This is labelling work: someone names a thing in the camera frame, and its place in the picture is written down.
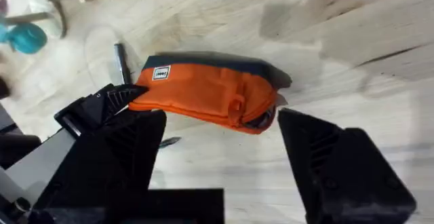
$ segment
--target teal object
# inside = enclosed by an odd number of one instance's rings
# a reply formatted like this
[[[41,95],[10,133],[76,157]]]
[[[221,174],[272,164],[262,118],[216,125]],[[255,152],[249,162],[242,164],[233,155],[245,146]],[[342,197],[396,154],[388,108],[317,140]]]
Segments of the teal object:
[[[25,54],[34,54],[47,43],[47,35],[32,23],[17,24],[10,32],[0,34],[0,41],[10,42],[15,50]]]

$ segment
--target wooden floor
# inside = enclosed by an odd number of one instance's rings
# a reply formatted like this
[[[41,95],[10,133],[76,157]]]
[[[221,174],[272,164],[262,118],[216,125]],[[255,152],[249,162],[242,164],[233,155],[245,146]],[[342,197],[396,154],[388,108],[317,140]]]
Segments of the wooden floor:
[[[22,2],[16,0],[17,9]],[[114,42],[137,77],[157,52],[261,58],[291,76],[285,107],[364,128],[434,220],[434,0],[95,0],[62,2],[68,34],[38,54],[1,48],[14,95],[1,103],[42,139],[54,113],[119,81]],[[276,123],[260,136],[170,115],[151,187],[224,187],[227,223],[305,223]]]

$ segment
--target logo patch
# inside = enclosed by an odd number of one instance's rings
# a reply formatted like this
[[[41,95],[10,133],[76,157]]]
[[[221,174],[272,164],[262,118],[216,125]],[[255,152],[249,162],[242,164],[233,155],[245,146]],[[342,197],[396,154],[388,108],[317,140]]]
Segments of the logo patch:
[[[155,67],[152,80],[167,79],[170,73],[170,65],[166,67]]]

